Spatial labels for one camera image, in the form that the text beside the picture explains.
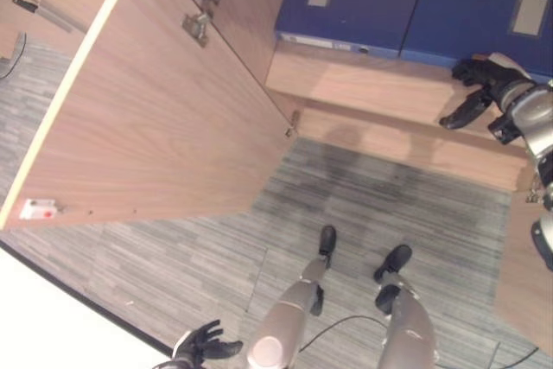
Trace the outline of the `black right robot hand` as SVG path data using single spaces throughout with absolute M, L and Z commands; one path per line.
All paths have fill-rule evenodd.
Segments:
M 509 96 L 525 93 L 537 84 L 517 62 L 501 53 L 460 60 L 452 69 L 452 77 L 464 86 L 480 86 L 480 89 L 468 94 L 451 114 L 440 119 L 440 126 L 447 130 L 471 124 L 492 103 L 505 111 Z

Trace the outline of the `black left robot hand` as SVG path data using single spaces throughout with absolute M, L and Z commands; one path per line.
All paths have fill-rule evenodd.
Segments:
M 202 368 L 206 360 L 230 359 L 238 355 L 244 342 L 222 341 L 220 337 L 223 333 L 220 320 L 210 321 L 193 331 L 186 332 L 175 343 L 171 359 L 184 362 L 191 368 Z

